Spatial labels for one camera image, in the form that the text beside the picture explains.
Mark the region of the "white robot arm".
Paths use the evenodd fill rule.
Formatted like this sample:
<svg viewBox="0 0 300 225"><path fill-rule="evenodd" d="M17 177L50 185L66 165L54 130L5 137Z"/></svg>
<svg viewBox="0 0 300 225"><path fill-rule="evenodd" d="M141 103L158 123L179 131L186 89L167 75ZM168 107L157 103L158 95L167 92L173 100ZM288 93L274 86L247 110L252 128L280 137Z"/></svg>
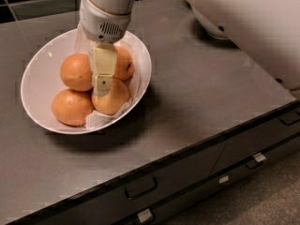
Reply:
<svg viewBox="0 0 300 225"><path fill-rule="evenodd" d="M88 39L123 38L136 0L82 0ZM295 97L300 92L300 0L186 0Z"/></svg>

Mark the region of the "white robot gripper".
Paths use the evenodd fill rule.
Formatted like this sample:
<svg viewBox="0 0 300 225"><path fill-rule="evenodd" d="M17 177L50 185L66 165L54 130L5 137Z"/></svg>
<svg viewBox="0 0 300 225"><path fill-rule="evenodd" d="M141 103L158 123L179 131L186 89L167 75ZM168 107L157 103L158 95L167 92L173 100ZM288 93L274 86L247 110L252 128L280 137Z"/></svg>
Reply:
<svg viewBox="0 0 300 225"><path fill-rule="evenodd" d="M111 43L123 38L130 20L130 13L114 15L98 8L91 0L81 1L82 30L88 39L99 42L91 51L92 84L97 97L104 97L111 90L118 57L118 51Z"/></svg>

